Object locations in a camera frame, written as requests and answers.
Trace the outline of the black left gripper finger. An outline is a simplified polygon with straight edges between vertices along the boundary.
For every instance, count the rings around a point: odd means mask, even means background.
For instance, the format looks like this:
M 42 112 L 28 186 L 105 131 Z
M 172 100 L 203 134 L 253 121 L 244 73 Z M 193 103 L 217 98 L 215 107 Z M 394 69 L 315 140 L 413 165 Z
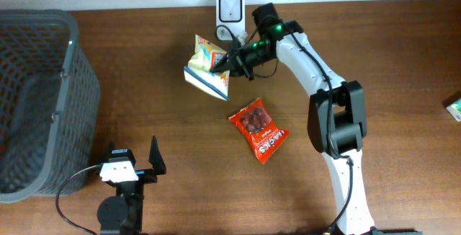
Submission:
M 115 149 L 115 143 L 113 141 L 110 141 L 102 157 L 102 163 L 107 163 L 109 161 L 111 157 L 111 153 L 114 149 Z
M 153 136 L 151 140 L 151 148 L 148 161 L 152 165 L 156 174 L 166 174 L 166 165 L 164 163 L 161 152 L 159 151 L 158 141 L 155 136 Z

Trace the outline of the beige snack chip bag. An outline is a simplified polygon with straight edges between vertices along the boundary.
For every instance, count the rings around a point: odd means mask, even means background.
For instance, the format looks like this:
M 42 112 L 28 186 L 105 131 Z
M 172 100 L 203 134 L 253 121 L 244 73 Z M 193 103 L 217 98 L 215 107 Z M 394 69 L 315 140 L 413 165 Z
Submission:
M 217 45 L 195 35 L 194 55 L 184 67 L 184 78 L 205 93 L 218 99 L 229 101 L 229 71 L 212 73 L 210 69 L 225 56 L 225 51 Z

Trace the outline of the red Hacks candy bag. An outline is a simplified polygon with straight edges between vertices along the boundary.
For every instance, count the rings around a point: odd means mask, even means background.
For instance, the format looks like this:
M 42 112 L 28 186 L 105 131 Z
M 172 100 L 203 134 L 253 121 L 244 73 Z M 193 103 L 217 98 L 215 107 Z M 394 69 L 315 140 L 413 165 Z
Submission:
M 276 126 L 260 97 L 228 119 L 246 138 L 255 157 L 262 164 L 267 162 L 290 134 L 288 130 Z

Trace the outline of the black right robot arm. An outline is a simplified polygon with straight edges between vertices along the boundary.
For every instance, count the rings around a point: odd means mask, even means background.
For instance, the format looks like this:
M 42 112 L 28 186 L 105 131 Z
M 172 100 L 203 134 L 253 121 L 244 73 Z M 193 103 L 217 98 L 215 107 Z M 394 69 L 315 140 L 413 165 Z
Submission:
M 326 162 L 334 190 L 336 217 L 326 234 L 376 234 L 362 176 L 367 121 L 361 84 L 332 71 L 298 22 L 280 19 L 272 3 L 259 6 L 252 16 L 259 41 L 232 44 L 211 71 L 253 79 L 254 68 L 267 61 L 285 64 L 309 96 L 308 136 Z

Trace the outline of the white barcode scanner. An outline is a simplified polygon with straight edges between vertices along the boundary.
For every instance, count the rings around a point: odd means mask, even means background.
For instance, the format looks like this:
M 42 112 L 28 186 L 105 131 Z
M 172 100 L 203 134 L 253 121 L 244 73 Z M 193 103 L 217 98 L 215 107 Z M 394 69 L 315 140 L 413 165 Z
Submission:
M 246 32 L 245 0 L 216 0 L 217 39 L 231 41 L 231 34 Z

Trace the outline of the grey plastic mesh basket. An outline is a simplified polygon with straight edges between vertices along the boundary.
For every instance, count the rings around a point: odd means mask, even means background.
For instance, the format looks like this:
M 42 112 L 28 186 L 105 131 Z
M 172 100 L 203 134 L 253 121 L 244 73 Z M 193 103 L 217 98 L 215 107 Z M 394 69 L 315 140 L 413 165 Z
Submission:
M 68 12 L 1 12 L 3 203 L 68 195 L 86 184 L 100 98 Z

